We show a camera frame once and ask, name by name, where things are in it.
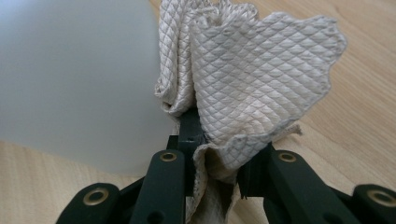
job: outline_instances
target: towel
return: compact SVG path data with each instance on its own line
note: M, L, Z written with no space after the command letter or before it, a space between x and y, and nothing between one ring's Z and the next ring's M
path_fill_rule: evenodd
M160 17L155 95L176 122L197 107L208 141L193 155L186 221L226 223L238 169L328 93L347 41L335 19L259 19L253 5L229 0L163 0Z

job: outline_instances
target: brass ring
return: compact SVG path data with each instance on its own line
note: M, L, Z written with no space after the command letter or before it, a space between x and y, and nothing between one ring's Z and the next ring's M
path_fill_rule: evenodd
M102 196L98 199L92 199L91 196L95 193L100 193L100 194L102 194ZM83 202L88 206L94 206L94 205L104 202L107 199L107 197L108 197L107 189L97 188L97 189L93 189L90 192L88 192L84 196Z
M282 152L282 153L279 154L278 157L279 157L280 160L286 161L286 162L295 162L295 161L297 161L297 158L293 154L291 154L289 152Z
M389 195L383 190L379 189L370 189L367 190L367 196L371 200L386 207L396 207L396 198Z
M160 158L162 161L175 161L177 159L177 155L173 152L165 152Z

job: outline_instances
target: crumpled cloth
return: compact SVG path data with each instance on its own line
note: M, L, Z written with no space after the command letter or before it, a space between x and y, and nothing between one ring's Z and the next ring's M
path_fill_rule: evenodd
M329 70L347 46L335 20L260 20L251 4L163 0L161 75L155 95L177 120L198 107L208 144L193 155L190 223L224 223L238 169L330 90Z

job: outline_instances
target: light wood tabletop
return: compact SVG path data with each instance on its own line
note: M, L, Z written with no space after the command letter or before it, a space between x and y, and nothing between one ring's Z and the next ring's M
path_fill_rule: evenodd
M348 47L331 70L332 90L300 121L303 136L275 148L302 155L326 184L351 193L373 183L396 190L396 2L393 0L244 0L261 17L286 11L303 19L338 20ZM160 0L150 0L157 17ZM0 142L0 223L54 223L84 187L123 188L136 177L107 174L85 164ZM240 201L230 223L267 223L262 199Z

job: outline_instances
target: cloth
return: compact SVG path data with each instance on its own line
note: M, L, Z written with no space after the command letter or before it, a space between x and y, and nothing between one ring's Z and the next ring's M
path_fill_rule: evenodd
M155 95L176 120L197 106L209 142L193 155L186 219L224 223L238 169L326 95L347 42L334 19L260 20L253 5L228 0L163 0L160 14Z

